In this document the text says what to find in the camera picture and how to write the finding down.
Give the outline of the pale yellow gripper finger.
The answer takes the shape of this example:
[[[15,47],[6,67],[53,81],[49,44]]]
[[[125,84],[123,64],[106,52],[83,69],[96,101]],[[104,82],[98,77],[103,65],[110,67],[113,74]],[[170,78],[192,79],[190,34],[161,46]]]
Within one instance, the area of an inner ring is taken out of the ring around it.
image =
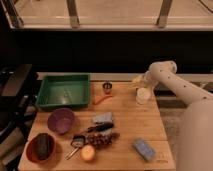
[[[135,78],[132,80],[132,82],[133,82],[134,84],[140,84],[140,83],[142,83],[142,82],[143,82],[143,76],[142,76],[142,75],[139,75],[139,76],[135,77]]]

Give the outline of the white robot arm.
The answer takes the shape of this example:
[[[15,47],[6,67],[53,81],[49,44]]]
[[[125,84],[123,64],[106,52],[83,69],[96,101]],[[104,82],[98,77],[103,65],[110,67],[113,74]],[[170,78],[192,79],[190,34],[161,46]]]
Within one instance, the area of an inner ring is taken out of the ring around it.
[[[213,93],[176,75],[174,61],[154,62],[132,80],[136,101],[148,101],[158,83],[186,105],[180,121],[176,171],[213,171]]]

